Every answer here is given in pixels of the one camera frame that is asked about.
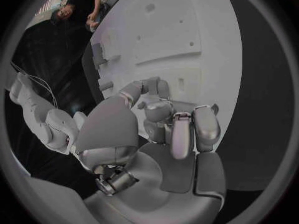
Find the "man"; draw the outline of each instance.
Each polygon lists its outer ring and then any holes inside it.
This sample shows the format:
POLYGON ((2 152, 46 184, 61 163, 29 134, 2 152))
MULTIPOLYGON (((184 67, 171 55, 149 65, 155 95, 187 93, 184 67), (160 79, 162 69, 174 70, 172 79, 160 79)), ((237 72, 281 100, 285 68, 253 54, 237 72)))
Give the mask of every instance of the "man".
POLYGON ((107 10, 117 0, 68 0, 61 9, 55 10, 51 22, 58 24, 60 21, 69 20, 86 25, 91 32, 95 31, 107 10))

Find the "person's hand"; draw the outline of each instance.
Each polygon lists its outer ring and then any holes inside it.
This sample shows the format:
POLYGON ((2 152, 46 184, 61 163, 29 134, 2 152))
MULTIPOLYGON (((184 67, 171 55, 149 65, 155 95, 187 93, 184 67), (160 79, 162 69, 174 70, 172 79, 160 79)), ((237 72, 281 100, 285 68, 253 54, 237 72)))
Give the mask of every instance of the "person's hand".
POLYGON ((89 20, 94 21, 94 20, 97 18, 97 16, 98 16, 98 13, 94 11, 93 13, 89 14, 89 15, 87 16, 87 18, 88 18, 89 20))

